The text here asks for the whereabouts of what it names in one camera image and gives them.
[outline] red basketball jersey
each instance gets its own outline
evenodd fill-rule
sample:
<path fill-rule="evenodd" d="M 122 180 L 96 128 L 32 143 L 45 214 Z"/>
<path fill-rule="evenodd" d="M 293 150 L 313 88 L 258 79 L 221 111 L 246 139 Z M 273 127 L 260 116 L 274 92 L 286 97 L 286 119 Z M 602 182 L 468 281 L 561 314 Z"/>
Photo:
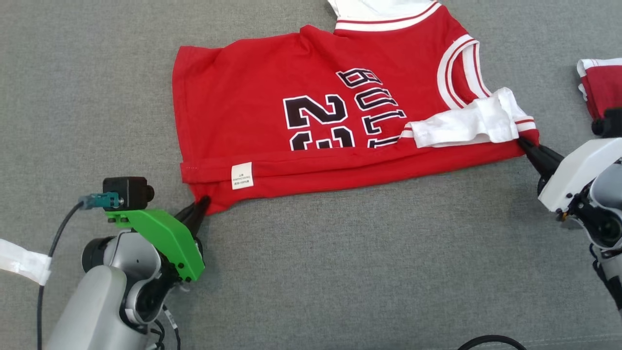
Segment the red basketball jersey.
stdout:
<path fill-rule="evenodd" d="M 354 18 L 356 3 L 331 0 L 334 33 L 305 26 L 180 48 L 182 179 L 196 197 L 211 196 L 209 213 L 512 158 L 522 154 L 518 133 L 537 142 L 511 92 L 484 86 L 479 43 L 444 6 L 377 1 L 399 16 Z"/>
<path fill-rule="evenodd" d="M 605 111 L 622 106 L 622 58 L 579 60 L 577 71 L 581 77 L 579 90 L 592 119 L 603 119 Z"/>

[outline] white tape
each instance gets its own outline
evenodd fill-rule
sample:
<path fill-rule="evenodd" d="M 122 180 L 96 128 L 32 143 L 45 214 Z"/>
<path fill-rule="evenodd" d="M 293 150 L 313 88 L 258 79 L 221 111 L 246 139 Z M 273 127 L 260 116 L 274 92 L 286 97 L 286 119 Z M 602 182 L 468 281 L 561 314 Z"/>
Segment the white tape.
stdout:
<path fill-rule="evenodd" d="M 173 329 L 177 329 L 177 323 L 175 323 L 175 319 L 169 310 L 164 310 L 164 314 L 169 318 L 170 325 L 173 326 Z"/>
<path fill-rule="evenodd" d="M 50 276 L 52 258 L 0 239 L 0 269 L 18 273 L 44 286 Z"/>

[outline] black cable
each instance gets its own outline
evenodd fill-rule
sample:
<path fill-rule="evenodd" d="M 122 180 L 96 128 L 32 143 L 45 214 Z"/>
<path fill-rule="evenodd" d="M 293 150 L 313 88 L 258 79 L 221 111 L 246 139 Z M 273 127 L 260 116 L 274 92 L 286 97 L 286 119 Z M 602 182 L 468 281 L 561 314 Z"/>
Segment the black cable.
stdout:
<path fill-rule="evenodd" d="M 162 332 L 158 331 L 157 329 L 153 329 L 153 328 L 151 328 L 151 333 L 158 335 L 158 340 L 157 340 L 157 342 L 155 344 L 156 349 L 165 350 L 165 347 L 164 347 L 164 334 L 162 334 Z"/>
<path fill-rule="evenodd" d="M 594 243 L 590 244 L 590 254 L 594 259 L 598 260 L 598 257 L 596 257 L 596 253 L 594 252 Z"/>
<path fill-rule="evenodd" d="M 182 350 L 182 338 L 180 338 L 179 336 L 179 328 L 177 327 L 177 323 L 173 319 L 173 314 L 170 313 L 169 309 L 164 304 L 162 304 L 162 311 L 164 311 L 164 314 L 169 319 L 170 326 L 173 327 L 173 331 L 175 331 L 175 338 L 177 339 L 177 350 Z"/>
<path fill-rule="evenodd" d="M 154 320 L 154 323 L 157 325 L 158 328 L 160 328 L 160 332 L 162 332 L 162 336 L 160 337 L 160 339 L 157 341 L 158 347 L 160 347 L 161 350 L 164 350 L 164 337 L 166 336 L 166 332 L 164 331 L 164 326 L 162 325 L 162 322 L 158 321 L 157 319 Z"/>
<path fill-rule="evenodd" d="M 473 349 L 474 347 L 476 347 L 477 345 L 481 345 L 484 343 L 503 343 L 503 344 L 507 344 L 507 345 L 512 345 L 513 347 L 515 347 L 518 350 L 527 350 L 525 349 L 525 347 L 523 345 L 521 345 L 521 343 L 515 341 L 512 338 L 508 338 L 505 336 L 481 336 L 481 337 L 477 337 L 475 339 L 471 339 L 468 342 L 466 342 L 466 344 L 464 344 L 463 346 L 460 346 L 460 348 L 458 350 L 469 350 L 469 349 Z"/>
<path fill-rule="evenodd" d="M 56 236 L 54 236 L 54 240 L 52 241 L 52 246 L 50 247 L 50 252 L 47 254 L 50 259 L 54 255 L 54 251 L 56 250 L 56 246 L 58 245 L 58 240 L 60 240 L 60 235 L 63 233 L 65 226 L 67 226 L 67 222 L 72 216 L 75 214 L 78 209 L 83 206 L 83 202 L 79 202 L 70 210 L 70 212 L 65 216 L 63 222 L 60 223 L 58 230 L 56 231 Z M 43 327 L 42 327 L 42 317 L 41 312 L 43 310 L 43 291 L 45 286 L 39 286 L 39 297 L 37 298 L 37 349 L 43 349 Z"/>
<path fill-rule="evenodd" d="M 175 328 L 175 338 L 177 338 L 177 350 L 182 350 L 182 338 L 179 337 L 178 328 Z"/>

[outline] clothing tag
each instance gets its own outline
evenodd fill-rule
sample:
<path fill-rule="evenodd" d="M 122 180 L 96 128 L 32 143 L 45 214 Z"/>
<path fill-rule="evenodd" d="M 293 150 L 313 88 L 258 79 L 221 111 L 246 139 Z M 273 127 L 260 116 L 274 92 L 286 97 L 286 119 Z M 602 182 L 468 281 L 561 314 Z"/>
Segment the clothing tag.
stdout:
<path fill-rule="evenodd" d="M 241 189 L 253 187 L 253 163 L 238 164 L 231 167 L 231 187 Z"/>

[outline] gray fabric surface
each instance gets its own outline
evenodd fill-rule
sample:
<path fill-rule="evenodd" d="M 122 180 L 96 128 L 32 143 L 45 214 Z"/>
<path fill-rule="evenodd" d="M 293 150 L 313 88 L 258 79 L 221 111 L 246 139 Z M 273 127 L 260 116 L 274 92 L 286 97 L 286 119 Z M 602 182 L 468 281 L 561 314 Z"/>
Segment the gray fabric surface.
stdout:
<path fill-rule="evenodd" d="M 487 85 L 515 92 L 543 143 L 567 154 L 592 137 L 575 65 L 622 57 L 622 2 L 444 3 L 481 40 Z M 323 0 L 1 1 L 0 237 L 47 252 L 78 196 L 108 176 L 147 177 L 153 207 L 188 204 L 170 95 L 178 46 L 334 21 Z M 490 333 L 528 349 L 619 349 L 587 238 L 558 228 L 536 182 L 521 158 L 214 215 L 200 234 L 204 276 L 168 302 L 183 349 L 449 350 Z M 115 233 L 99 211 L 71 221 L 46 288 L 46 339 L 83 276 L 83 247 Z M 34 348 L 36 295 L 0 273 L 0 348 Z"/>

